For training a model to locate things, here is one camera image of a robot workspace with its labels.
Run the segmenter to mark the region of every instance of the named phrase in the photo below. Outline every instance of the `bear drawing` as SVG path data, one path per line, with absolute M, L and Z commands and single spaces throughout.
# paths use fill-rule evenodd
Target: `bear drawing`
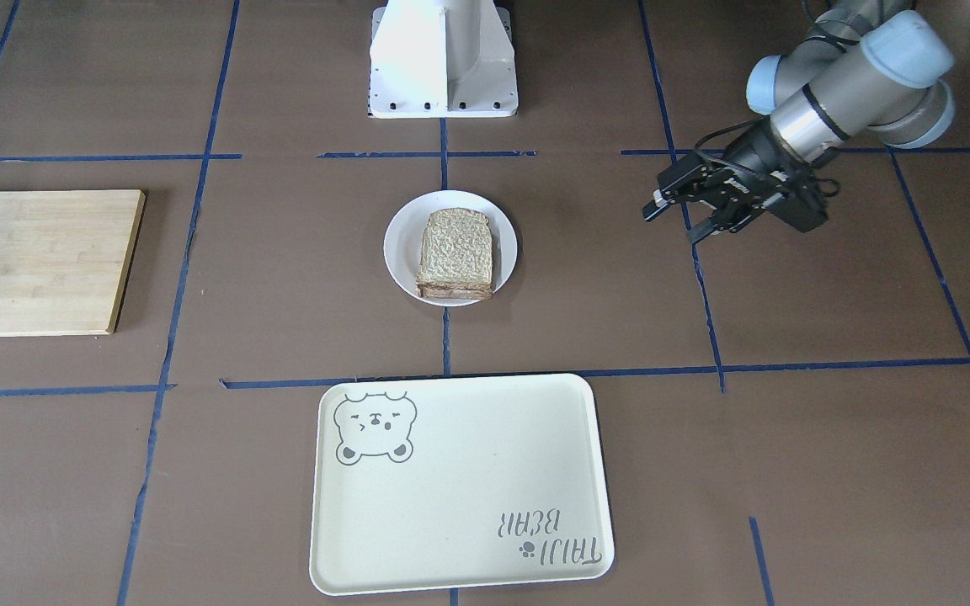
M 344 396 L 334 417 L 339 428 L 335 457 L 343 465 L 358 463 L 363 456 L 381 455 L 403 463 L 414 452 L 409 437 L 417 407 L 407 394 L 366 394 L 357 400 Z

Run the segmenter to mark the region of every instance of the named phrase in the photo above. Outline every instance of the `black band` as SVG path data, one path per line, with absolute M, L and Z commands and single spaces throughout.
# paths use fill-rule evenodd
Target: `black band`
M 815 93 L 811 92 L 811 83 L 808 82 L 803 85 L 803 96 L 807 98 L 807 102 L 811 104 L 811 109 L 815 110 L 815 114 L 818 114 L 818 117 L 825 123 L 825 126 L 828 126 L 829 130 L 833 131 L 836 138 L 841 141 L 848 141 L 850 139 L 850 136 L 841 130 L 838 124 L 833 122 L 833 119 L 828 114 L 825 114 L 825 108 L 821 107 L 821 103 L 815 98 Z

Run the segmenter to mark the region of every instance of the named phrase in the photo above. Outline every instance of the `white plate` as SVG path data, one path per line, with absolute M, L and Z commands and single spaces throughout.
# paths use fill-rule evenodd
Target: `white plate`
M 328 595 L 612 565 L 594 395 L 576 375 L 336 385 L 316 461 L 309 577 Z
M 384 262 L 388 273 L 399 287 L 414 299 L 424 300 L 434 306 L 458 307 L 477 303 L 471 299 L 434 299 L 417 295 L 417 272 L 421 265 L 421 234 L 429 215 L 442 208 L 469 208 L 488 216 L 488 229 L 493 232 L 493 292 L 500 290 L 515 270 L 515 258 L 519 256 L 519 241 L 515 228 L 496 204 L 484 197 L 457 189 L 431 192 L 409 200 L 384 234 Z

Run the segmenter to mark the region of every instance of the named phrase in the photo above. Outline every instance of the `wooden board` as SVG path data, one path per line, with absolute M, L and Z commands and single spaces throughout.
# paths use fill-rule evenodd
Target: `wooden board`
M 0 192 L 0 337 L 112 333 L 143 206 L 138 189 Z

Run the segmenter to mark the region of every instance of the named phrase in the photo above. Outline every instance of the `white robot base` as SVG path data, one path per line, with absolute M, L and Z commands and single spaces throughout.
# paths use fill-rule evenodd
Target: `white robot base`
M 519 108 L 511 15 L 492 0 L 390 0 L 373 13 L 375 118 L 505 118 Z

